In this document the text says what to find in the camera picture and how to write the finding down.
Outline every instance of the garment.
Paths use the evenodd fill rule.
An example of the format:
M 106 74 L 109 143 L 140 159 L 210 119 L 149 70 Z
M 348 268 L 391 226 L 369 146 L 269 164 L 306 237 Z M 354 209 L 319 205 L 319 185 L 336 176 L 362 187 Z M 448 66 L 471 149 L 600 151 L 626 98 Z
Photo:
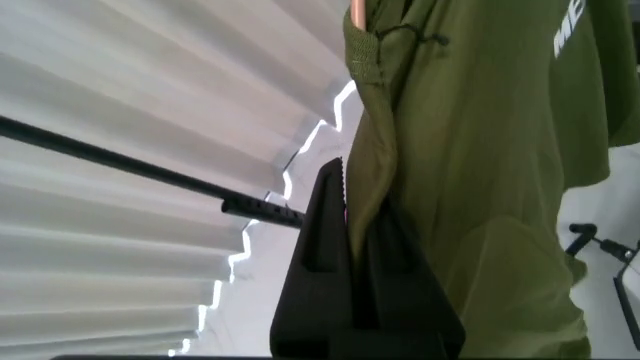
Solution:
M 623 0 L 369 0 L 344 19 L 365 112 L 347 165 L 358 272 L 385 198 L 407 213 L 467 332 L 462 357 L 590 356 L 556 234 L 564 191 L 640 140 Z

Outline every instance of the olive green fabric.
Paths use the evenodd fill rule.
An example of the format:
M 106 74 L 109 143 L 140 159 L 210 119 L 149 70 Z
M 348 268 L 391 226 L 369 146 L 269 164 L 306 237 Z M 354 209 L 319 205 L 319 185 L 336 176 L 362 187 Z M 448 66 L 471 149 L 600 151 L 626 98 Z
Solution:
M 566 189 L 608 176 L 609 146 L 640 139 L 640 92 L 626 2 L 588 1 L 556 58 L 570 4 L 585 6 L 371 0 L 367 31 L 345 16 L 365 106 L 347 165 L 355 269 L 388 196 L 465 326 L 463 357 L 590 356 L 569 298 L 586 267 L 556 218 Z

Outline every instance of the black thread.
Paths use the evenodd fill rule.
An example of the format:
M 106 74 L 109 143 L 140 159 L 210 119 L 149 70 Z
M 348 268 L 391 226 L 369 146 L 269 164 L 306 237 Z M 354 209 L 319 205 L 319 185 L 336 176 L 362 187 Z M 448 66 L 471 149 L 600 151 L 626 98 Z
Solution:
M 426 43 L 428 41 L 433 40 L 442 46 L 447 46 L 449 45 L 449 42 L 450 42 L 448 37 L 438 33 L 433 33 L 429 36 L 424 36 L 420 31 L 420 29 L 418 29 L 417 27 L 411 24 L 402 24 L 402 25 L 393 26 L 383 31 L 376 31 L 376 36 L 378 37 L 378 40 L 382 40 L 385 36 L 389 35 L 390 33 L 396 30 L 402 30 L 402 29 L 411 30 L 416 35 L 416 38 L 418 39 L 418 41 L 421 43 Z

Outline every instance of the black pole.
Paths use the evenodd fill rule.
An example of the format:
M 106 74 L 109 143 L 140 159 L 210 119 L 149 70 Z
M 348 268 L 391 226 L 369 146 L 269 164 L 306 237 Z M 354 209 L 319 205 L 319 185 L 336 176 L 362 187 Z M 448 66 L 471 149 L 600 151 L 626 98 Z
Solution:
M 222 199 L 222 212 L 300 228 L 304 214 L 175 171 L 0 116 L 0 135 Z

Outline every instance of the drawstring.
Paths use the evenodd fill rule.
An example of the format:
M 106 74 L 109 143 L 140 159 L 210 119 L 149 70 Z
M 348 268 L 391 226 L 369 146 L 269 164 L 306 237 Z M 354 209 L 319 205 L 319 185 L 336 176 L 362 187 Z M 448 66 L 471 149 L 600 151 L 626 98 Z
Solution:
M 402 25 L 397 25 L 397 26 L 393 26 L 389 29 L 383 30 L 383 31 L 376 31 L 376 36 L 378 37 L 378 40 L 382 40 L 385 36 L 389 35 L 391 32 L 396 31 L 396 30 L 400 30 L 400 29 L 407 29 L 407 30 L 411 30 L 413 31 L 413 33 L 416 35 L 416 38 L 418 39 L 419 42 L 421 43 L 426 43 L 428 41 L 435 41 L 438 44 L 442 45 L 442 46 L 447 46 L 449 45 L 449 38 L 438 34 L 438 33 L 434 33 L 431 34 L 429 36 L 424 36 L 422 34 L 422 32 L 415 26 L 411 25 L 411 24 L 402 24 Z

